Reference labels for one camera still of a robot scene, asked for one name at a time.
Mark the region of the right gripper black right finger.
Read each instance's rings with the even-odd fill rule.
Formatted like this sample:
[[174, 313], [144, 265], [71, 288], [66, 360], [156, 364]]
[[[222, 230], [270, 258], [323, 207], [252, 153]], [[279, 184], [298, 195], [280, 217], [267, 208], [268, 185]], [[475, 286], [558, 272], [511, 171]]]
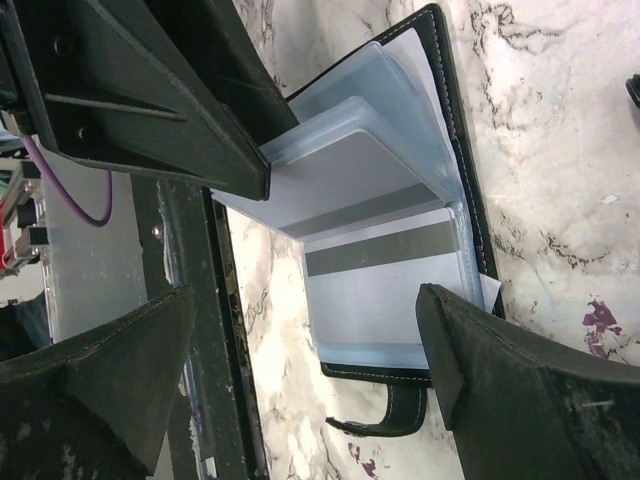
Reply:
[[468, 479], [636, 479], [639, 369], [567, 347], [424, 284], [416, 316]]

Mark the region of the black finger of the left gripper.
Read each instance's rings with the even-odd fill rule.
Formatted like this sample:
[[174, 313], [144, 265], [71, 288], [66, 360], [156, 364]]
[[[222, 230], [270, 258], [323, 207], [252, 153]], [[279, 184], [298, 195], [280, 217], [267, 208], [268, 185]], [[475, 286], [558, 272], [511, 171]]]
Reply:
[[216, 100], [148, 2], [3, 2], [6, 126], [88, 167], [266, 199], [270, 140]]
[[254, 140], [298, 125], [230, 1], [165, 0], [147, 6], [199, 78]]

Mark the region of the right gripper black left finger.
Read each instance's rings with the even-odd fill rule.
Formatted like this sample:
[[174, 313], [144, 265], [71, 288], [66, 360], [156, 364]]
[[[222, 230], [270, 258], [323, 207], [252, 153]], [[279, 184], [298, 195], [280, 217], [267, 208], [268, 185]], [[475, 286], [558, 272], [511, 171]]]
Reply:
[[193, 289], [1, 364], [4, 479], [155, 474], [195, 322]]

